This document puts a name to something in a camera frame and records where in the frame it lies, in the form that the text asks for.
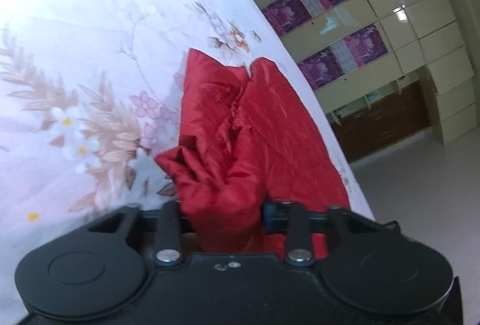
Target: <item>white bedsheet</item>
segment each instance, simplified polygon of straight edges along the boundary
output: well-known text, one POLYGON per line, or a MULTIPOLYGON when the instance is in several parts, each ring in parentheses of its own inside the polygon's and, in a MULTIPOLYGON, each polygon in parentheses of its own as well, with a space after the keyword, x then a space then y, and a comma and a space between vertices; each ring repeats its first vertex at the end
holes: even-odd
POLYGON ((373 218, 308 82, 252 0, 0 0, 0 322, 33 248, 130 202, 174 195, 148 155, 178 135, 190 47, 277 63, 314 118, 353 210, 373 218))

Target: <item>red fabric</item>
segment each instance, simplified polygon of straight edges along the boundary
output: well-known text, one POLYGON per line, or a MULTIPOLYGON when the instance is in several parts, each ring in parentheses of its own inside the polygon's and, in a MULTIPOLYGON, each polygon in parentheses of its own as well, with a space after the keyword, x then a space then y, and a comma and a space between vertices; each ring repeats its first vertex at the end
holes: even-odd
MULTIPOLYGON (((314 121, 275 63, 257 59, 251 73, 190 50, 179 146, 155 161, 177 185, 205 251, 283 256, 285 237, 261 225, 267 193, 316 211, 349 203, 314 121)), ((324 257, 323 235, 313 240, 324 257)))

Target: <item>white floor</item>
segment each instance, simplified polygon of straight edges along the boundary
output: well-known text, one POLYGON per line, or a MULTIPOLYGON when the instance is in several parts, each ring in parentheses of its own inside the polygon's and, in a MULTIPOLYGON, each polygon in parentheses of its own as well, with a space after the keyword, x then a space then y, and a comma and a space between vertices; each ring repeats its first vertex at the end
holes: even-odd
POLYGON ((480 322, 480 128, 443 146, 430 137, 354 173, 377 221, 443 253, 460 276, 465 324, 480 322))

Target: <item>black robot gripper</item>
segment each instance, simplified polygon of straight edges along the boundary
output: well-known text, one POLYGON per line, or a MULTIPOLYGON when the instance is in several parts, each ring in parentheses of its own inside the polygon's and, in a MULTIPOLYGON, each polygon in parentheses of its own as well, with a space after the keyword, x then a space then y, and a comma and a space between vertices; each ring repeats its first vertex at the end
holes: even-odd
POLYGON ((349 210, 268 203, 262 221, 285 256, 184 256, 179 204, 122 207, 28 253, 15 283, 22 325, 461 323, 458 281, 440 253, 349 210), (314 257, 311 235, 328 256, 314 257), (460 312, 445 313, 445 307, 460 312))

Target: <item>white flower print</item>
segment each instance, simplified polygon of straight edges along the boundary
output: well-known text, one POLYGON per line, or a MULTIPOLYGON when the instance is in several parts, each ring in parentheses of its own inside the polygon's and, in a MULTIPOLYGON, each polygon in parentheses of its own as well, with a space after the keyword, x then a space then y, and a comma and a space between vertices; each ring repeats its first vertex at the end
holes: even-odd
POLYGON ((213 12, 211 17, 212 27, 214 28, 215 32, 220 35, 221 37, 227 34, 227 30, 225 24, 223 23, 222 19, 216 12, 213 12))
POLYGON ((207 45, 208 47, 212 47, 214 49, 219 49, 222 47, 223 42, 220 41, 219 38, 215 38, 213 36, 210 36, 207 38, 207 45))
POLYGON ((63 135, 65 138, 71 138, 85 127, 80 120, 78 107, 69 107, 65 111, 59 107, 53 107, 50 113, 55 120, 50 132, 56 137, 63 135))
POLYGON ((83 173, 87 167, 100 167, 99 158, 93 154, 98 147, 97 139, 85 138, 82 133, 75 133, 63 146, 63 154, 69 160, 77 162, 75 172, 83 173))
POLYGON ((136 172, 135 180, 131 189, 127 191, 127 199, 138 199, 140 197, 159 196, 165 186, 165 173, 160 169, 153 158, 145 150, 137 149, 137 158, 128 163, 130 168, 136 172))

